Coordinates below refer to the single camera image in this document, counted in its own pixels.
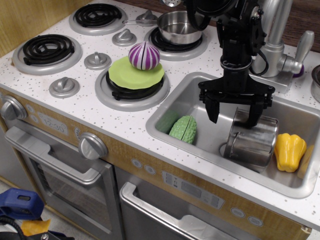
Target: silver pot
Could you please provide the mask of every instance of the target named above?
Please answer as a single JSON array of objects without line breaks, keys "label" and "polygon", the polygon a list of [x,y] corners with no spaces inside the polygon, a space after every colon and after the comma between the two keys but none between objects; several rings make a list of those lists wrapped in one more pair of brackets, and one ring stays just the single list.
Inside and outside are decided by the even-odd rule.
[{"label": "silver pot", "polygon": [[[196,15],[201,23],[203,17]],[[162,14],[158,20],[125,20],[124,24],[157,25],[163,40],[171,44],[192,44],[201,38],[202,32],[194,29],[188,20],[187,11],[171,11]]]},{"label": "silver pot", "polygon": [[262,115],[256,126],[247,128],[248,117],[248,111],[237,108],[223,157],[261,173],[274,152],[279,121]]},{"label": "silver pot", "polygon": [[311,84],[311,94],[320,102],[320,65],[316,66],[312,71],[312,84]]}]

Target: speckled countertop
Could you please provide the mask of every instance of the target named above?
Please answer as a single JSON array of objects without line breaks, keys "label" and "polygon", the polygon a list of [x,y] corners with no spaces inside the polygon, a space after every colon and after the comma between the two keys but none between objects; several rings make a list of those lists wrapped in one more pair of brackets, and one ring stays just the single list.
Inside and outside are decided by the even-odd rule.
[{"label": "speckled countertop", "polygon": [[[126,12],[128,19],[136,19],[137,16],[146,11],[145,9],[112,0],[95,2],[119,6]],[[101,70],[93,71],[85,68],[84,59],[94,52],[99,52],[108,54],[112,62],[114,62],[127,56],[131,46],[115,46],[112,43],[114,33],[103,36],[78,34],[71,30],[68,19],[68,17],[65,18],[44,31],[43,34],[66,35],[80,43],[83,51],[82,57],[72,67],[72,70],[46,76],[24,74],[12,66],[11,57],[13,52],[10,52],[0,59],[0,87],[243,196],[272,211],[318,231],[320,230],[319,180],[315,184],[313,193],[306,198],[295,199],[284,196],[150,136],[146,130],[146,122],[159,107],[158,105],[136,112],[118,111],[104,106],[97,99],[95,93],[95,81]],[[142,42],[145,34],[152,29],[152,27],[137,25],[126,26],[126,28],[137,36],[138,43]],[[209,40],[209,45],[201,56],[186,61],[161,60],[161,64],[169,78],[170,92],[189,73],[204,72],[216,77],[222,75],[223,70],[220,67],[222,50],[219,48],[216,29],[208,27],[204,33]],[[293,57],[295,51],[295,47],[286,47],[286,53]],[[320,54],[311,52],[304,61],[305,74],[294,80],[287,94],[275,93],[274,95],[320,109],[320,103],[310,93],[311,72],[319,64]],[[76,95],[65,99],[52,97],[49,94],[49,86],[53,81],[62,77],[76,79],[80,83],[80,91]]]}]

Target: silver faucet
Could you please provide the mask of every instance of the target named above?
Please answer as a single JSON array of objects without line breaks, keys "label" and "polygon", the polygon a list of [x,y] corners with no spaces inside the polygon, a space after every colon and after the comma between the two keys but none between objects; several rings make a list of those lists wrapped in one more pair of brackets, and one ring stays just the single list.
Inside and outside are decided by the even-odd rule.
[{"label": "silver faucet", "polygon": [[[298,43],[295,58],[284,54],[285,45],[282,36],[292,4],[293,0],[265,0],[262,7],[264,11],[262,29],[267,36],[265,38],[266,44],[261,48],[261,51],[269,64],[269,69],[262,75],[262,78],[267,81],[267,84],[274,86],[277,92],[282,93],[289,89],[293,74],[300,73],[303,61],[315,39],[314,32],[307,30]],[[256,73],[261,73],[265,66],[266,62],[259,55],[252,64]]]}]

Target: green plate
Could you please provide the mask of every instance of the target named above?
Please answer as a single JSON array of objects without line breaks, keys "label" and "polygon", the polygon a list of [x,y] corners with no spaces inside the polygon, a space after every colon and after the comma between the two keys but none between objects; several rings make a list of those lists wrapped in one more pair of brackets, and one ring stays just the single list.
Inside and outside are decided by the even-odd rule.
[{"label": "green plate", "polygon": [[160,63],[154,69],[139,70],[131,65],[127,56],[115,61],[109,68],[109,77],[115,84],[132,90],[150,88],[159,83],[164,74]]}]

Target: oven handle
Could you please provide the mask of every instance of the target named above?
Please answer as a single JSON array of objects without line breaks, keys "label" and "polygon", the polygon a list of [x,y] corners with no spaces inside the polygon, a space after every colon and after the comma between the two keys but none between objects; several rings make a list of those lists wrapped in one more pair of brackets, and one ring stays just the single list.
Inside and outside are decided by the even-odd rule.
[{"label": "oven handle", "polygon": [[78,185],[88,186],[94,184],[100,173],[92,168],[81,173],[55,157],[49,155],[51,147],[44,141],[26,133],[20,128],[13,126],[5,133],[5,139],[21,153],[26,154],[34,161],[51,170],[69,178]]},{"label": "oven handle", "polygon": [[170,228],[190,240],[236,240],[236,238],[207,224],[206,222],[192,215],[185,215],[181,219],[167,214],[153,205],[141,200],[134,194],[137,186],[126,182],[120,190],[120,199],[128,206],[134,208],[154,221]]}]

